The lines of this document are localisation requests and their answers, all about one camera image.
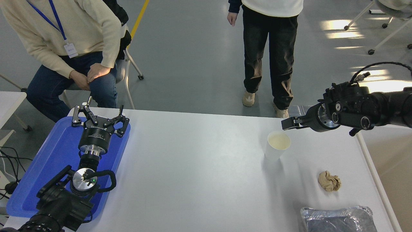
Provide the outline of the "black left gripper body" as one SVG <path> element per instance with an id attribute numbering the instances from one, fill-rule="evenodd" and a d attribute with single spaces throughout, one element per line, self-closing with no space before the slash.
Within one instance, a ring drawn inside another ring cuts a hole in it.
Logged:
<path id="1" fill-rule="evenodd" d="M 86 150 L 94 146 L 98 147 L 98 150 L 108 150 L 114 128 L 113 126 L 105 128 L 105 123 L 108 123 L 108 118 L 86 120 L 83 125 L 84 131 L 81 135 L 78 149 Z"/>

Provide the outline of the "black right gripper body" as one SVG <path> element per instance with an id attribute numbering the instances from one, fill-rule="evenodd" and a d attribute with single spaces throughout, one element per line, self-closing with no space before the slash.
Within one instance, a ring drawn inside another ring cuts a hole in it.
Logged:
<path id="1" fill-rule="evenodd" d="M 306 115 L 306 124 L 316 132 L 325 132 L 330 130 L 330 119 L 326 114 L 323 103 L 318 103 L 308 109 Z"/>

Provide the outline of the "person's left hand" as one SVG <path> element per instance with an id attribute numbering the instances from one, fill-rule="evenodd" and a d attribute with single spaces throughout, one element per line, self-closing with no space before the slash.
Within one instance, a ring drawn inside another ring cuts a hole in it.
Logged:
<path id="1" fill-rule="evenodd" d="M 99 78 L 103 75 L 107 75 L 111 71 L 111 68 L 105 67 L 100 63 L 94 63 L 90 66 L 90 70 L 87 73 L 87 82 L 90 83 L 96 78 Z"/>

